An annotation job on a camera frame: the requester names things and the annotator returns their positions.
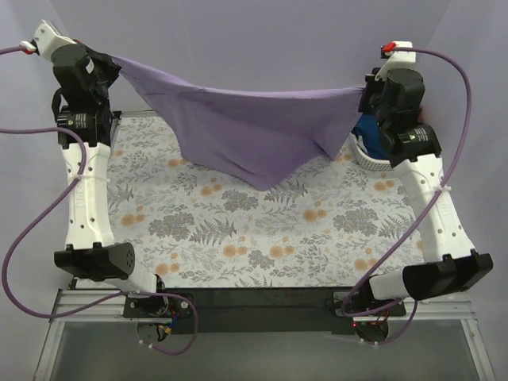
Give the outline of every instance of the floral tablecloth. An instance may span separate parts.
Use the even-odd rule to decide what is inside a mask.
[[[259,192],[186,162],[159,117],[124,117],[108,168],[116,241],[169,287],[352,286],[414,216],[391,172],[364,170],[348,144],[342,153]],[[420,263],[421,249],[416,233],[381,270]]]

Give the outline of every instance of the white wall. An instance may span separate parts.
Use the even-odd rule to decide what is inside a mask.
[[[464,65],[473,89],[471,132],[450,185],[464,227],[480,252],[489,252],[494,270],[470,291],[479,327],[498,379],[508,376],[506,256],[508,231],[508,2],[452,0],[429,47]],[[464,118],[460,77],[446,63],[424,58],[425,117],[438,132],[450,162]]]
[[[31,40],[41,18],[58,20],[47,0],[0,0],[0,47]],[[54,124],[48,103],[57,82],[49,63],[13,53],[0,57],[0,115],[3,128],[34,129]],[[13,239],[65,186],[64,162],[56,135],[0,135],[0,258]],[[13,292],[32,309],[50,312],[58,287],[69,280],[53,264],[64,246],[64,204],[29,235],[14,253],[9,279]],[[48,321],[12,306],[0,291],[0,379],[31,380],[48,331]]]
[[[379,46],[426,46],[449,0],[51,0],[93,49],[234,90],[363,84]],[[146,110],[125,82],[113,108]]]

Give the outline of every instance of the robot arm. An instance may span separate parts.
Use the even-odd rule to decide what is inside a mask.
[[[412,46],[401,41],[392,44]],[[432,127],[418,121],[425,86],[412,69],[414,53],[383,50],[382,57],[388,60],[366,76],[360,111],[375,115],[381,144],[418,216],[441,188],[441,147]],[[492,269],[490,254],[479,254],[465,233],[449,189],[442,191],[418,229],[425,263],[372,276],[360,289],[364,302],[422,300],[466,291]]]
[[[162,289],[160,278],[136,265],[134,247],[129,242],[115,243],[110,227],[106,169],[113,115],[108,89],[120,67],[108,56],[61,36],[47,21],[37,27],[33,41],[23,45],[53,63],[61,85],[53,99],[56,124],[77,133],[87,152],[85,171],[69,196],[65,250],[55,252],[56,266],[79,278],[110,283],[126,292]],[[67,101],[61,109],[60,96]],[[81,150],[67,134],[59,134],[58,141],[70,183],[78,176]]]

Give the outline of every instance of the aluminum frame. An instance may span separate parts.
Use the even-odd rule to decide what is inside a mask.
[[[56,299],[54,313],[61,313],[84,306],[98,298],[116,293],[116,290],[73,290],[61,291]],[[407,299],[406,310],[411,311],[414,300]],[[35,381],[49,381],[56,362],[58,348],[62,339],[65,323],[68,321],[80,322],[132,322],[132,321],[155,321],[154,319],[126,319],[122,317],[125,304],[125,296],[119,296],[93,306],[77,314],[55,319],[51,322],[48,335],[40,356]],[[407,320],[405,317],[391,317],[391,320]],[[369,317],[357,317],[355,321],[371,320]],[[476,371],[481,381],[495,381],[495,375],[487,352],[483,345],[482,337],[478,330],[478,322],[471,307],[469,297],[465,293],[432,298],[425,302],[419,302],[414,320],[460,320],[467,339]]]

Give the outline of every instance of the purple cloth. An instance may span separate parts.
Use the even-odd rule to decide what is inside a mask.
[[[121,75],[173,129],[182,157],[265,191],[310,159],[332,159],[360,117],[361,87],[252,92],[198,87],[114,57]]]

